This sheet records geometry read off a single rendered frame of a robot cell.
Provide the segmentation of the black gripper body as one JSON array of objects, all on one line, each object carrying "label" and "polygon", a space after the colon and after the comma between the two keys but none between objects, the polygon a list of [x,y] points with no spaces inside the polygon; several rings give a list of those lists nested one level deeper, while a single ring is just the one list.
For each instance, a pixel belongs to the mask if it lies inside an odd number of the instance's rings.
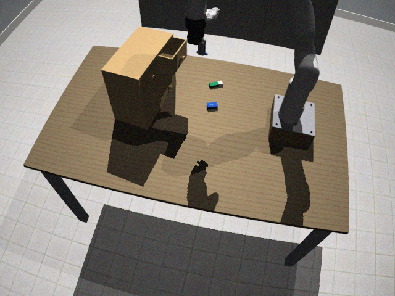
[{"label": "black gripper body", "polygon": [[212,23],[219,15],[218,8],[207,9],[203,7],[193,8],[186,5],[185,19],[188,29],[187,43],[198,45],[204,37],[206,23]]}]

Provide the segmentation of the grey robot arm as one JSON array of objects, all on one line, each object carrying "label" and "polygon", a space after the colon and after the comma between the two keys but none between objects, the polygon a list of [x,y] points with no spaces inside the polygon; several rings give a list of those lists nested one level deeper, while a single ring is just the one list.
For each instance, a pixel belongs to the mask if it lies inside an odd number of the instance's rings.
[{"label": "grey robot arm", "polygon": [[314,49],[315,17],[311,0],[286,0],[286,13],[294,41],[295,74],[288,83],[278,116],[283,122],[293,124],[299,122],[320,70]]}]

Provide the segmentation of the small wooden chest of drawers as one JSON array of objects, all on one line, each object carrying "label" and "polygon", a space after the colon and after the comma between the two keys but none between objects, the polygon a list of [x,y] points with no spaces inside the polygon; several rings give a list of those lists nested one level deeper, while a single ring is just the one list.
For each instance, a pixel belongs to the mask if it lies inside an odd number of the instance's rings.
[{"label": "small wooden chest of drawers", "polygon": [[138,27],[102,68],[114,117],[148,129],[139,79],[173,33]]}]

